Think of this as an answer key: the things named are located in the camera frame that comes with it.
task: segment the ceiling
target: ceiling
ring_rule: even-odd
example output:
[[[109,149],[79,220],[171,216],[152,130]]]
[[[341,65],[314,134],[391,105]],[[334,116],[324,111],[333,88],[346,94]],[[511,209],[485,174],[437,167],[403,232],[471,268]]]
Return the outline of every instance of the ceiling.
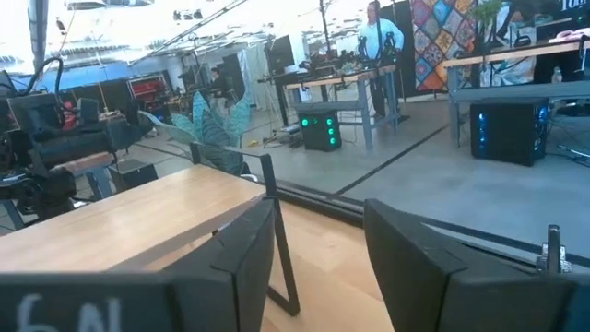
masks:
[[[130,50],[125,56],[140,57],[155,45],[189,29],[202,19],[185,20],[197,9],[207,18],[231,0],[93,0],[106,6],[91,10],[72,10],[70,1],[50,0],[47,25],[47,54],[71,53],[72,50],[116,47]],[[148,6],[120,6],[128,2]],[[326,21],[333,37],[353,34],[365,18],[365,1],[325,0]],[[14,56],[23,62],[32,60],[27,22],[27,2],[0,0],[7,8],[0,29],[14,33],[0,34],[0,56]],[[182,13],[175,20],[174,11]],[[57,20],[63,23],[58,28]],[[244,4],[199,28],[171,48],[211,50],[229,42],[259,42],[269,35],[281,36],[301,31],[308,42],[324,40],[319,0],[248,0]]]

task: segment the concrete floor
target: concrete floor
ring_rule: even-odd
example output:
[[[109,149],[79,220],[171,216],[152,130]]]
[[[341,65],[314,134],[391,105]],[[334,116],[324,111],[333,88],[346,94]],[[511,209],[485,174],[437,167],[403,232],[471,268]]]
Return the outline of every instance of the concrete floor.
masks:
[[[274,145],[244,149],[270,154],[282,184],[309,187],[329,197],[338,193],[355,200],[379,198],[407,212],[534,244],[545,241],[547,226],[557,223],[568,252],[590,257],[590,169],[554,155],[532,168],[474,160],[468,135],[461,148],[450,143],[445,101],[408,103],[402,114],[409,119],[396,135],[389,127],[374,131],[374,151],[365,150],[360,127],[342,127],[346,143],[330,153]],[[289,120],[297,120],[293,112]],[[590,147],[590,121],[560,123],[567,132],[553,126],[549,151],[556,153],[558,143]],[[242,142],[262,142],[280,127],[273,113],[256,112]],[[133,146],[129,157],[154,163],[162,177],[190,167],[185,150],[158,136]],[[247,161],[254,173],[262,173],[256,160]],[[90,195],[85,180],[80,180],[79,190],[80,196]],[[2,217],[0,226],[11,224]]]

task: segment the monitor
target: monitor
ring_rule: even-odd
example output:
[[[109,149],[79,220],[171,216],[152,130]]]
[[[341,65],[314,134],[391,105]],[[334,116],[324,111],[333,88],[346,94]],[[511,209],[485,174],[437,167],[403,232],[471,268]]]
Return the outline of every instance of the monitor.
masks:
[[[285,67],[295,65],[289,35],[269,41],[266,44],[268,61],[272,70],[280,73]]]

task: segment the colorful quilt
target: colorful quilt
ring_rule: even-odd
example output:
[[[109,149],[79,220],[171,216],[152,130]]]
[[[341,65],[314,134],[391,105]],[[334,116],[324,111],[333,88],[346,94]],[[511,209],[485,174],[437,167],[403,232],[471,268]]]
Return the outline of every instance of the colorful quilt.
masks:
[[[473,51],[475,24],[468,11],[476,0],[410,0],[414,26],[416,88],[447,90],[442,62]],[[468,83],[468,69],[462,73]]]

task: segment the standing desk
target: standing desk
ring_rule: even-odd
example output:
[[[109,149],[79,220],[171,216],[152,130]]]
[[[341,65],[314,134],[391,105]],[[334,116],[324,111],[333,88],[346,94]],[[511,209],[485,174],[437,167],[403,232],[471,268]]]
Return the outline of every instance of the standing desk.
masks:
[[[459,102],[481,101],[487,98],[550,98],[550,99],[581,99],[590,98],[590,81],[561,82],[557,84],[526,84],[507,87],[490,88],[459,88],[458,69],[463,65],[483,64],[491,61],[502,61],[543,54],[564,53],[578,51],[578,41],[549,43],[538,41],[520,48],[502,47],[492,50],[484,56],[471,56],[461,59],[447,60],[442,63],[447,68],[449,87],[449,118],[451,126],[451,142],[459,146]],[[584,48],[590,48],[590,41],[584,43]]]
[[[357,122],[339,122],[340,125],[361,125],[362,132],[365,137],[365,147],[367,150],[372,150],[372,130],[391,123],[394,126],[394,131],[397,130],[398,116],[397,113],[397,96],[395,95],[395,79],[394,79],[395,65],[388,65],[379,68],[379,73],[375,70],[363,71],[360,73],[345,75],[343,77],[325,77],[314,80],[304,81],[301,83],[293,83],[285,86],[285,89],[290,89],[293,94],[293,108],[297,112],[305,111],[360,111],[361,123]],[[385,92],[387,98],[387,114],[384,119],[376,121],[371,124],[371,117],[369,111],[371,106],[367,98],[367,81],[376,78],[384,77]],[[359,99],[356,101],[328,101],[324,98],[321,102],[302,102],[299,88],[324,87],[328,85],[336,85],[342,83],[357,83],[359,92]]]
[[[195,165],[1,237],[0,272],[144,270],[236,219],[265,195],[260,184]],[[281,218],[277,246],[288,253],[284,235]],[[294,288],[289,256],[282,255],[281,263],[290,271],[287,288]],[[289,301],[274,293],[270,288],[271,299],[289,312]]]

